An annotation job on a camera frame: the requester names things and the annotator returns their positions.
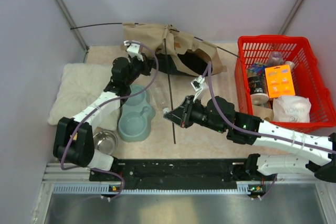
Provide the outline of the black tent pole long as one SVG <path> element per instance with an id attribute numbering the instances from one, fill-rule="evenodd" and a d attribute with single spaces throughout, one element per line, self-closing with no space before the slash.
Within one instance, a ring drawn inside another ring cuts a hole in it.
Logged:
<path id="1" fill-rule="evenodd" d="M 102 26 L 102 25 L 123 25 L 124 39 L 129 40 L 139 40 L 144 42 L 149 42 L 152 39 L 151 44 L 154 47 L 159 45 L 163 46 L 163 39 L 166 39 L 167 49 L 172 49 L 172 52 L 186 52 L 189 49 L 195 49 L 197 46 L 201 44 L 194 43 L 193 39 L 197 39 L 204 43 L 204 46 L 216 47 L 217 49 L 221 49 L 231 55 L 239 57 L 238 55 L 216 46 L 210 42 L 204 41 L 198 37 L 193 37 L 189 33 L 183 33 L 180 37 L 178 33 L 179 30 L 175 28 L 171 28 L 170 25 L 160 25 L 160 24 L 124 24 L 124 23 L 102 23 L 102 24 L 93 24 L 87 26 L 79 26 L 79 27 L 71 27 L 71 30 L 93 27 L 93 26 Z"/>

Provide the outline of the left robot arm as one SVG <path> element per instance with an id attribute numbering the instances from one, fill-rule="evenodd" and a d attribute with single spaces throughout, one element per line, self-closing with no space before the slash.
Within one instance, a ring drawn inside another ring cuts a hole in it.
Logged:
<path id="1" fill-rule="evenodd" d="M 131 98 L 130 86 L 140 76 L 150 76 L 156 58 L 144 56 L 119 57 L 112 63 L 111 77 L 100 96 L 77 115 L 63 117 L 57 124 L 53 155 L 60 160 L 62 170 L 67 170 L 65 162 L 71 168 L 83 167 L 99 169 L 107 180 L 114 180 L 119 174 L 115 158 L 95 149 L 93 132 L 112 112 L 120 109 Z"/>

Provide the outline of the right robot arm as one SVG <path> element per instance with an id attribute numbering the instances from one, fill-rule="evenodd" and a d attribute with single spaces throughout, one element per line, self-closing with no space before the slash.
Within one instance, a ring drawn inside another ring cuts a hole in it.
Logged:
<path id="1" fill-rule="evenodd" d="M 187 129 L 193 124 L 219 133 L 236 144 L 263 146 L 284 151 L 284 155 L 250 154 L 245 174 L 252 180 L 273 174 L 307 174 L 335 183 L 335 134 L 315 136 L 272 124 L 259 117 L 236 112 L 234 105 L 216 96 L 203 106 L 199 99 L 186 96 L 164 118 Z"/>

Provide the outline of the beige fabric pet tent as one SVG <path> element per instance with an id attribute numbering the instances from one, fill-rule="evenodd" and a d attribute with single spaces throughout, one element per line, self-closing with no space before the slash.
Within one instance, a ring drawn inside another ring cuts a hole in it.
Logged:
<path id="1" fill-rule="evenodd" d="M 172 25 L 124 23 L 123 36 L 124 40 L 141 42 L 153 50 L 161 72 L 199 76 L 209 62 L 212 63 L 212 75 L 227 71 L 215 44 L 177 31 Z"/>

